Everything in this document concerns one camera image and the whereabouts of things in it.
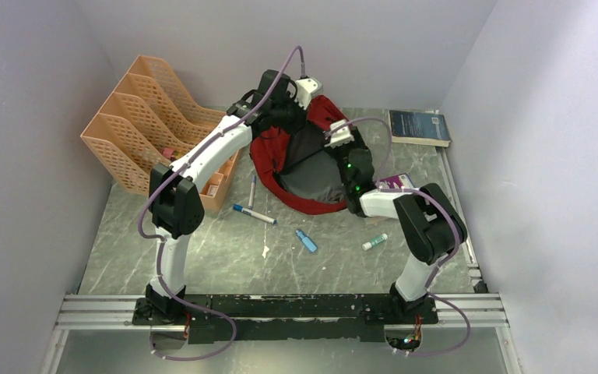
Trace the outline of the purple paperback book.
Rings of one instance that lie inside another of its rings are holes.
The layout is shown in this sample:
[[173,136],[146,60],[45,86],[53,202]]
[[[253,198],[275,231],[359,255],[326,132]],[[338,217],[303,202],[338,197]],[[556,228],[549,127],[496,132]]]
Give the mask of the purple paperback book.
[[378,180],[381,189],[414,189],[415,185],[407,173],[392,175]]

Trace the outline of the red student backpack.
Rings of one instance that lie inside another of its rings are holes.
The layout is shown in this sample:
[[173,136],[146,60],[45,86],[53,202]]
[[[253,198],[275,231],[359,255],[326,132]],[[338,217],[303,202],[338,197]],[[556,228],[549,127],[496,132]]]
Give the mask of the red student backpack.
[[312,100],[300,132],[271,128],[252,141],[249,154],[259,181],[291,209],[321,215],[346,208],[336,161],[324,147],[324,132],[340,120],[347,120],[345,114],[320,95]]

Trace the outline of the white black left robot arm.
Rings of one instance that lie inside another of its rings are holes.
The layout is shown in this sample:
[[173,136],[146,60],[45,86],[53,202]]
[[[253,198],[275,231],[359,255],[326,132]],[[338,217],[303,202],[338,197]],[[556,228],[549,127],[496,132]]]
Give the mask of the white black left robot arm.
[[151,237],[157,242],[157,259],[145,299],[163,323],[176,323],[185,311],[184,266],[190,236],[205,216],[202,189],[231,156],[268,129],[300,130],[311,101],[322,91],[315,78],[293,80],[268,69],[258,87],[233,103],[204,140],[169,166],[152,169],[146,209],[155,227]]

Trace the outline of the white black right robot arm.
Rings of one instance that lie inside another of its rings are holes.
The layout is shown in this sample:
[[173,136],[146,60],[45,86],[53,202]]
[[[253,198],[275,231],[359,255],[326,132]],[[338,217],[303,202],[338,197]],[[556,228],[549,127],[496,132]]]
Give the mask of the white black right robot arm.
[[327,134],[325,151],[336,161],[347,209],[358,217],[397,219],[410,256],[389,293],[391,317],[409,322],[419,311],[438,268],[468,238],[466,225],[442,188],[429,183],[418,189],[386,188],[373,181],[371,151],[355,130]]

